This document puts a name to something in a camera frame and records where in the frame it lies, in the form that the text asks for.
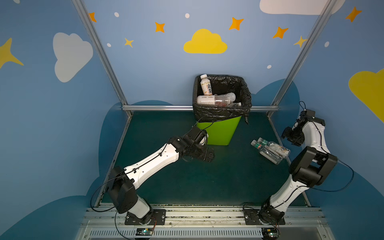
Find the clear bottle colourful label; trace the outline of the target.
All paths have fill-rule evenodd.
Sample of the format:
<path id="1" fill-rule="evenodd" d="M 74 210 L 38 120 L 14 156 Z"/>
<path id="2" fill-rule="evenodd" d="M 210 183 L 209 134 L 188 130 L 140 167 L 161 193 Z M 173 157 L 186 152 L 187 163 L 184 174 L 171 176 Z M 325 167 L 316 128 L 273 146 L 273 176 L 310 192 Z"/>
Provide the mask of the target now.
<path id="1" fill-rule="evenodd" d="M 276 155 L 279 155 L 281 158 L 286 158 L 290 154 L 289 149 L 282 147 L 281 145 L 275 142 L 269 142 L 263 138 L 259 138 L 257 142 L 264 146 L 267 146 L 271 151 L 273 151 Z"/>

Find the white bottle pink label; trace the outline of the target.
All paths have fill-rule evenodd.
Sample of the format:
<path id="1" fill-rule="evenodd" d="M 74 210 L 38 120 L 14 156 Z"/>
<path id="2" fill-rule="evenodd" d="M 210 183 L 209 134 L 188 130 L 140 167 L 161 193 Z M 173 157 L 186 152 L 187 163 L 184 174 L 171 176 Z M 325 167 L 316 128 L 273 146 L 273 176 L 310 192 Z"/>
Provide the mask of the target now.
<path id="1" fill-rule="evenodd" d="M 275 153 L 273 150 L 271 150 L 267 145 L 262 144 L 261 142 L 257 142 L 256 140 L 253 140 L 251 142 L 251 145 L 259 150 L 259 153 L 264 156 L 266 159 L 274 163 L 275 165 L 278 165 L 284 158 L 280 156 L 279 154 Z"/>

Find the orange juice bottle back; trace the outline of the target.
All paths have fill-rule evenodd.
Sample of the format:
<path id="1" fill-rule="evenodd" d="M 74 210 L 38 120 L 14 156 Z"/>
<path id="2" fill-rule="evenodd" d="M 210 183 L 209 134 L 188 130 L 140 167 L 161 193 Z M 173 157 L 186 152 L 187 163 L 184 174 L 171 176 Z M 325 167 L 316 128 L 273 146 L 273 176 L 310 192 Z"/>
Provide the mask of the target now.
<path id="1" fill-rule="evenodd" d="M 211 81 L 208 78 L 208 75 L 206 75 L 206 74 L 201 75 L 200 78 L 201 78 L 200 84 L 201 84 L 201 88 L 203 90 L 203 94 L 205 96 L 211 96 L 213 94 L 213 91 L 212 91 Z"/>

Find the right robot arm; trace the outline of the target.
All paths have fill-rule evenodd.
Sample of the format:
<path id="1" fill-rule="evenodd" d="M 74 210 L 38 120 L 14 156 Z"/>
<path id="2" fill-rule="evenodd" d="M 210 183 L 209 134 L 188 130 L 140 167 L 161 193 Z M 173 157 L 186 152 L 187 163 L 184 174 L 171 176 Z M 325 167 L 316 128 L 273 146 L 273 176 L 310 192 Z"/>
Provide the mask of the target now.
<path id="1" fill-rule="evenodd" d="M 338 163 L 329 153 L 325 141 L 323 119 L 312 110 L 303 110 L 293 127 L 287 127 L 282 138 L 295 146 L 305 146 L 289 167 L 289 177 L 283 186 L 270 196 L 259 210 L 264 225 L 284 225 L 284 215 L 290 204 L 304 191 L 321 185 Z"/>

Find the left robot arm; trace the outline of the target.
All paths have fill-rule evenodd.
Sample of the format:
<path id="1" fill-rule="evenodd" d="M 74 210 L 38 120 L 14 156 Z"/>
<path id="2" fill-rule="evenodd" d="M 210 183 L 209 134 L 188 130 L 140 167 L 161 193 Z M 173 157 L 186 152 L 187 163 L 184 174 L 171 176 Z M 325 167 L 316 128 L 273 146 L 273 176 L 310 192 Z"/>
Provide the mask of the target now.
<path id="1" fill-rule="evenodd" d="M 106 192 L 118 213 L 128 213 L 147 225 L 154 219 L 153 208 L 136 190 L 152 175 L 182 157 L 192 157 L 210 163 L 214 150 L 207 147 L 208 133 L 194 126 L 182 137 L 171 137 L 158 151 L 145 159 L 121 168 L 113 168 L 106 181 Z"/>

